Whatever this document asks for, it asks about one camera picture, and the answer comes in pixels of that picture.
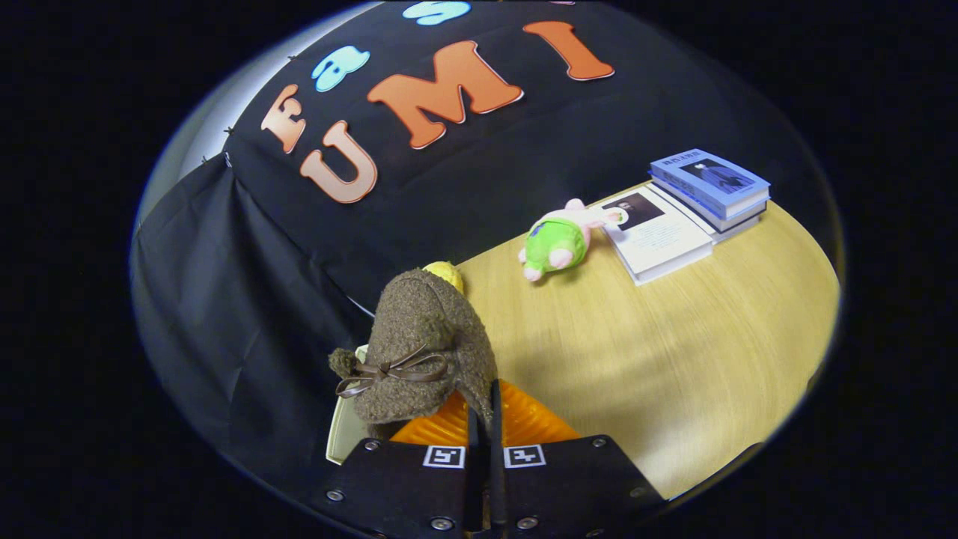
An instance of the black cloth backdrop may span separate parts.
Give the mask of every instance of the black cloth backdrop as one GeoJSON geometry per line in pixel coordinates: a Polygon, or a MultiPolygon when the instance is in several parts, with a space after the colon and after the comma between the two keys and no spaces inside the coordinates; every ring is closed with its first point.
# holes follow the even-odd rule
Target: black cloth backdrop
{"type": "Polygon", "coordinates": [[[835,261],[815,164],[774,108],[710,60],[598,3],[474,3],[432,27],[402,18],[409,4],[363,13],[291,59],[243,112],[225,153],[177,182],[132,244],[137,322],[164,389],[221,453],[294,497],[333,466],[323,457],[336,383],[326,357],[364,343],[372,325],[350,298],[373,310],[396,274],[463,262],[570,198],[644,180],[653,159],[698,147],[767,178],[773,199],[835,261]],[[561,57],[522,31],[542,20],[572,24],[615,75],[568,78],[561,57]],[[397,73],[434,80],[435,52],[467,39],[525,95],[483,115],[465,96],[466,121],[444,121],[443,138],[413,150],[406,127],[366,95],[397,73]],[[369,61],[315,91],[312,68],[346,45],[369,61]],[[291,83],[303,106],[294,119],[307,126],[284,154],[261,121],[291,83]],[[354,176],[322,144],[339,120],[378,167],[376,187],[354,204],[299,174],[319,149],[341,177],[354,176]]]}

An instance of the tabletop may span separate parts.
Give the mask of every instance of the tabletop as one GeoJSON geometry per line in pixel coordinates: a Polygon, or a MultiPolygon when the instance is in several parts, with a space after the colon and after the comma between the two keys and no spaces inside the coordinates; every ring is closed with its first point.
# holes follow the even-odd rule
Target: tabletop
{"type": "Polygon", "coordinates": [[[524,237],[457,266],[499,377],[579,434],[611,436],[663,498],[767,440],[824,360],[838,278],[772,201],[711,256],[642,286],[601,230],[581,264],[530,283],[524,237]]]}

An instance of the green plush clothing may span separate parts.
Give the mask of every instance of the green plush clothing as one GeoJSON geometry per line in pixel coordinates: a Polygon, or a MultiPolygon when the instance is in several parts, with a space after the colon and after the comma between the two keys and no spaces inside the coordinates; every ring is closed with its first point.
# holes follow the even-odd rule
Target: green plush clothing
{"type": "Polygon", "coordinates": [[[555,271],[549,264],[549,253],[556,249],[568,249],[572,252],[569,268],[585,258],[585,238],[582,229],[575,223],[562,218],[547,218],[536,223],[526,236],[526,266],[534,270],[555,271]]]}

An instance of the orange letter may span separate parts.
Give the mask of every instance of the orange letter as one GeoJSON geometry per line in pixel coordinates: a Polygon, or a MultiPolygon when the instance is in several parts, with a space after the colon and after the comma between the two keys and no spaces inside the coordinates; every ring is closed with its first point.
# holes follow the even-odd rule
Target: orange letter
{"type": "Polygon", "coordinates": [[[545,39],[569,66],[565,72],[570,79],[591,81],[611,77],[615,69],[602,63],[585,45],[572,35],[572,25],[567,22],[543,21],[527,24],[522,30],[545,39]]]}
{"type": "Polygon", "coordinates": [[[430,122],[420,111],[428,110],[450,122],[466,120],[462,90],[476,114],[485,114],[518,101],[522,88],[510,86],[476,53],[475,41],[460,41],[433,55],[436,81],[405,75],[387,77],[369,91],[370,103],[383,102],[399,116],[412,138],[409,146],[421,150],[445,134],[442,122],[430,122]]]}
{"type": "Polygon", "coordinates": [[[295,122],[290,121],[292,116],[298,116],[303,112],[303,107],[295,99],[289,96],[296,93],[299,88],[296,84],[290,84],[280,92],[280,97],[276,98],[273,106],[269,108],[266,115],[262,118],[260,129],[269,129],[273,131],[276,138],[283,143],[283,151],[290,153],[296,146],[303,129],[306,128],[306,120],[300,119],[295,122]]]}
{"type": "Polygon", "coordinates": [[[323,153],[313,150],[303,160],[300,175],[308,177],[337,202],[349,204],[357,202],[373,190],[376,185],[376,163],[356,141],[346,132],[349,125],[340,120],[326,131],[323,144],[340,150],[356,167],[356,178],[343,181],[323,162],[323,153]]]}

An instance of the letter m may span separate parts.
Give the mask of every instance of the letter m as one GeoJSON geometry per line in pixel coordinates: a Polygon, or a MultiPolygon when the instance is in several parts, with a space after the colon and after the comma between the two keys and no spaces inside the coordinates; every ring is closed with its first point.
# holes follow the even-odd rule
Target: letter m
{"type": "Polygon", "coordinates": [[[409,129],[409,146],[421,150],[445,134],[445,124],[430,122],[428,110],[450,122],[466,120],[465,90],[476,114],[485,114],[522,98],[522,88],[511,86],[476,53],[475,41],[448,45],[433,56],[436,81],[392,75],[373,87],[366,96],[370,103],[385,103],[409,129]]]}

